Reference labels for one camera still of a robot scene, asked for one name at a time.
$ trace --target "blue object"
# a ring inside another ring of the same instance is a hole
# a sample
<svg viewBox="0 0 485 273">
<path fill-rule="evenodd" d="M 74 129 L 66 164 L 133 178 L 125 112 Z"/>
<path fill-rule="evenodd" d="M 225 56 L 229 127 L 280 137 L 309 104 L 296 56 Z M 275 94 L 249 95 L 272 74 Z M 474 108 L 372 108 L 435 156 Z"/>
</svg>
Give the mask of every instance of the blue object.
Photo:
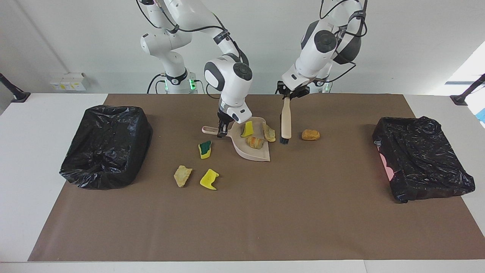
<svg viewBox="0 0 485 273">
<path fill-rule="evenodd" d="M 478 114 L 475 115 L 477 119 L 481 122 L 485 122 L 485 109 L 482 111 L 478 112 Z"/>
</svg>

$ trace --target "white table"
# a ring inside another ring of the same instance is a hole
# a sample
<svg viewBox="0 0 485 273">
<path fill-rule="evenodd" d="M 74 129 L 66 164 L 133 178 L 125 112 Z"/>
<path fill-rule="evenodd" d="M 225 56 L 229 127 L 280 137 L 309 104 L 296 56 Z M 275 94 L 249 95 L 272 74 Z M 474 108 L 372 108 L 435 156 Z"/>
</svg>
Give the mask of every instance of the white table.
<svg viewBox="0 0 485 273">
<path fill-rule="evenodd" d="M 0 272 L 485 272 L 485 260 L 26 262 L 65 182 L 59 167 L 84 110 L 103 104 L 106 96 L 32 94 L 0 116 Z M 465 170 L 475 178 L 476 191 L 463 199 L 484 233 L 485 129 L 468 108 L 448 97 L 405 97 L 417 117 L 442 124 Z"/>
</svg>

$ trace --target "wooden brush handle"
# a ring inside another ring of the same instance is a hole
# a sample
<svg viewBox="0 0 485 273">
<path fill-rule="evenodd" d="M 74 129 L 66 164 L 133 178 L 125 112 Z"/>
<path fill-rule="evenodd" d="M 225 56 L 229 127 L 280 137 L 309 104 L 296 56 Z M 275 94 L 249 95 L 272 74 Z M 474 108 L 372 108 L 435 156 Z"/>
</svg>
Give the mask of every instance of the wooden brush handle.
<svg viewBox="0 0 485 273">
<path fill-rule="evenodd" d="M 283 101 L 283 109 L 281 110 L 281 137 L 291 138 L 291 110 L 290 98 L 285 98 Z"/>
</svg>

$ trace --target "black trash bag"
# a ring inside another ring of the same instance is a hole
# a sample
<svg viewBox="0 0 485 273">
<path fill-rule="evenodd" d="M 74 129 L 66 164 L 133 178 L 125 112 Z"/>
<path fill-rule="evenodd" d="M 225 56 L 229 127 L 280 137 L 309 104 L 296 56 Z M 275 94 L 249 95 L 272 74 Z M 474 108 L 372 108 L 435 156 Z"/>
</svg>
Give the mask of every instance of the black trash bag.
<svg viewBox="0 0 485 273">
<path fill-rule="evenodd" d="M 475 190 L 473 177 L 463 169 L 436 120 L 381 118 L 373 139 L 394 171 L 390 187 L 399 202 Z"/>
<path fill-rule="evenodd" d="M 84 112 L 59 173 L 80 188 L 125 187 L 138 174 L 151 135 L 139 107 L 91 107 Z"/>
</svg>

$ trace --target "bin lined with black bag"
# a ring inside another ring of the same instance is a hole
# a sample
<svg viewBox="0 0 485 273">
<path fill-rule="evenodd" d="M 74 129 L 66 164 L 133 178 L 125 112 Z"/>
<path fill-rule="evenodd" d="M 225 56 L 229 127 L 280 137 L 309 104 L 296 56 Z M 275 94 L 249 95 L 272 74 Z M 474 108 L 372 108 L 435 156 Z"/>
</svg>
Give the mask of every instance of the bin lined with black bag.
<svg viewBox="0 0 485 273">
<path fill-rule="evenodd" d="M 401 203 L 475 190 L 473 177 L 465 172 L 434 119 L 381 118 L 373 140 L 392 169 L 389 184 Z"/>
<path fill-rule="evenodd" d="M 59 173 L 80 188 L 125 187 L 138 174 L 151 135 L 139 107 L 91 107 L 84 112 Z"/>
</svg>

